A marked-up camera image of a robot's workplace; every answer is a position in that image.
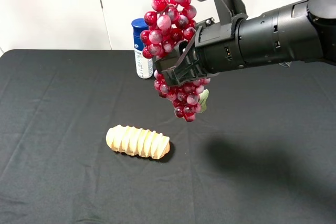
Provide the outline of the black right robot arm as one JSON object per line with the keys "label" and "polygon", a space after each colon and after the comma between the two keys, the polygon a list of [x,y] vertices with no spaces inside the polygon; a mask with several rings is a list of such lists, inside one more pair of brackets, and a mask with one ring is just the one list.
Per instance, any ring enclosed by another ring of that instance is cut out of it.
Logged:
{"label": "black right robot arm", "polygon": [[219,22],[155,62],[169,86],[292,61],[335,64],[335,0],[301,0],[248,19],[242,0],[214,0]]}

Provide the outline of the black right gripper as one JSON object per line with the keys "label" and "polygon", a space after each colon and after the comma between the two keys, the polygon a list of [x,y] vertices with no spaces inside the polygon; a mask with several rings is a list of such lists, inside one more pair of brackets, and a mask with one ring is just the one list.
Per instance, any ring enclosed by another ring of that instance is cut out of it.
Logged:
{"label": "black right gripper", "polygon": [[210,78],[218,73],[247,69],[239,45],[239,28],[246,17],[235,17],[227,25],[208,18],[197,23],[195,42],[178,42],[173,50],[155,62],[170,87]]}

